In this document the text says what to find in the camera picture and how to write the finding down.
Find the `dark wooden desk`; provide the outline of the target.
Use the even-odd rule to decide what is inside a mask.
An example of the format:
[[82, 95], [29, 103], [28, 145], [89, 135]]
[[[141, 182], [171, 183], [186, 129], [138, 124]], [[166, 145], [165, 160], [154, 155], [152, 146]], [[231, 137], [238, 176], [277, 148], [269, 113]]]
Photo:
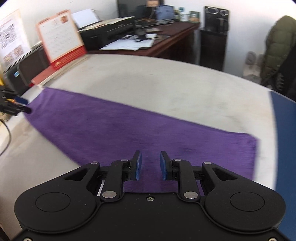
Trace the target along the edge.
[[161, 30], [150, 48], [133, 50], [92, 50], [90, 54], [119, 54], [156, 57], [185, 63], [198, 61], [199, 23], [176, 22], [161, 25]]

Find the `green puffer jacket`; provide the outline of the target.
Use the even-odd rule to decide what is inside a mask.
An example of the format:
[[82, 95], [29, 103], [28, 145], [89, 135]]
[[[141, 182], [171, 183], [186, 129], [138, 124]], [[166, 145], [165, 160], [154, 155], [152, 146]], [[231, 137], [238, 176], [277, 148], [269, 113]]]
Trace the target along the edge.
[[261, 85], [270, 85], [271, 78], [280, 69], [295, 45], [295, 19], [283, 16], [272, 26], [265, 40], [261, 63]]

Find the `black water dispenser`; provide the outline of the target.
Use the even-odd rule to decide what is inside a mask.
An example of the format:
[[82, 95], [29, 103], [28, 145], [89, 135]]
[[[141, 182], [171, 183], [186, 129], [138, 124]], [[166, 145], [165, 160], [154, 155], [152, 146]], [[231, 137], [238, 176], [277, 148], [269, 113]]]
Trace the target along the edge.
[[229, 31], [230, 11], [214, 6], [204, 7], [201, 33], [200, 65], [223, 71]]

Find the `grey slippers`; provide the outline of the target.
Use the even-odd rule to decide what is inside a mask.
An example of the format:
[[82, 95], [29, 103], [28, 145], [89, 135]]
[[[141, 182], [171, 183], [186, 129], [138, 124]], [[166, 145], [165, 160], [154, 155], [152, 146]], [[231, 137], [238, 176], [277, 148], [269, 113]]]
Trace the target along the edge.
[[245, 65], [243, 68], [242, 78], [251, 82], [260, 84], [260, 72], [263, 60], [263, 54], [257, 55], [250, 51], [246, 54]]

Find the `purple towel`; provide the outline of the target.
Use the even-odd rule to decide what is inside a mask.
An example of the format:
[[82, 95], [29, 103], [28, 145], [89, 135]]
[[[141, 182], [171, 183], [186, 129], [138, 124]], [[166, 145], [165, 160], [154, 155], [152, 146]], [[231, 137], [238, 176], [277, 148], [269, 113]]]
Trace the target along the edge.
[[251, 179], [257, 141], [159, 113], [75, 92], [45, 88], [30, 104], [28, 122], [79, 165], [142, 153], [139, 180], [125, 182], [126, 192], [175, 192], [177, 183], [164, 181], [159, 154], [181, 158], [193, 166], [205, 161]]

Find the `blue bag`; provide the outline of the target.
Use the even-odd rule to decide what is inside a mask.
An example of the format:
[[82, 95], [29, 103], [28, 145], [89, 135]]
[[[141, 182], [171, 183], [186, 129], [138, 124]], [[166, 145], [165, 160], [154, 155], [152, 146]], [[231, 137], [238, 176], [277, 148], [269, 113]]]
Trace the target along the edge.
[[157, 20], [173, 20], [175, 16], [174, 7], [169, 5], [160, 5], [156, 9]]

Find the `black printer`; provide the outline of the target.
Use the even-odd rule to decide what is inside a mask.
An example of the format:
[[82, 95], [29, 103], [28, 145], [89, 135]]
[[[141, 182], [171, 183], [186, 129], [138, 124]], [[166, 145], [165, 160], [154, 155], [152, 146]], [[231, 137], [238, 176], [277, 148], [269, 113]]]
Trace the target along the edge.
[[100, 50], [104, 46], [133, 33], [134, 16], [100, 21], [78, 31], [87, 51]]

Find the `black computer monitor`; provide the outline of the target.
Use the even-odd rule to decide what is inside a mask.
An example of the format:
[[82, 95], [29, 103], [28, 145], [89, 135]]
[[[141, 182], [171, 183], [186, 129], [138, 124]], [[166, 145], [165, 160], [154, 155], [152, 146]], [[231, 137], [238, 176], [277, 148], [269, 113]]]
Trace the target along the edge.
[[117, 0], [117, 9], [121, 18], [134, 16], [136, 19], [141, 19], [148, 15], [145, 0]]

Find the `white papers on desk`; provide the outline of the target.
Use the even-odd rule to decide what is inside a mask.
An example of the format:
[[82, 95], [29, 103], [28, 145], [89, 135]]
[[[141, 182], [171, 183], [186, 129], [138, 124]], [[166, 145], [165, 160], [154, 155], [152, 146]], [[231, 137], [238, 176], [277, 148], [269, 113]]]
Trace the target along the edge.
[[146, 34], [147, 39], [140, 40], [136, 35], [131, 35], [128, 38], [116, 40], [100, 50], [131, 50], [137, 51], [143, 48], [150, 48], [158, 34]]

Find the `red book stack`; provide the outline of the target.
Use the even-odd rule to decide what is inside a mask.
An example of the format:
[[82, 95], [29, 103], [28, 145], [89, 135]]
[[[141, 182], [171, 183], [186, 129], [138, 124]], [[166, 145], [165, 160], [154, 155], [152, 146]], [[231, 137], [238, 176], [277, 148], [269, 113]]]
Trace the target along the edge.
[[74, 66], [80, 64], [81, 62], [87, 60], [88, 58], [89, 58], [89, 55], [84, 55], [83, 57], [79, 57], [78, 59], [66, 64], [64, 67], [62, 67], [59, 70], [54, 70], [54, 68], [50, 66], [44, 71], [42, 71], [40, 74], [38, 74], [36, 77], [34, 77], [31, 83], [36, 86], [44, 86], [49, 81], [63, 75], [68, 70], [72, 69]]

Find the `QR code sign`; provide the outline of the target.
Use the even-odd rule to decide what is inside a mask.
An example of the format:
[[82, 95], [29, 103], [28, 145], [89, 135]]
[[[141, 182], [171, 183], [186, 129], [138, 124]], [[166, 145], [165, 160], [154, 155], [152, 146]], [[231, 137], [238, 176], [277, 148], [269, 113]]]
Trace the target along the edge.
[[1, 68], [12, 66], [31, 51], [21, 13], [16, 10], [1, 20]]

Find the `red desk calendar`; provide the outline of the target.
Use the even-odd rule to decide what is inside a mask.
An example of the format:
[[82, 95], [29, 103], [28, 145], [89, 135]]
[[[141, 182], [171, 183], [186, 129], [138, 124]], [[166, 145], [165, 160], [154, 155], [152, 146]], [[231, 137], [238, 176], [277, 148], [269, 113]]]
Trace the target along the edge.
[[69, 10], [39, 21], [37, 33], [49, 63], [55, 70], [86, 54], [85, 45]]

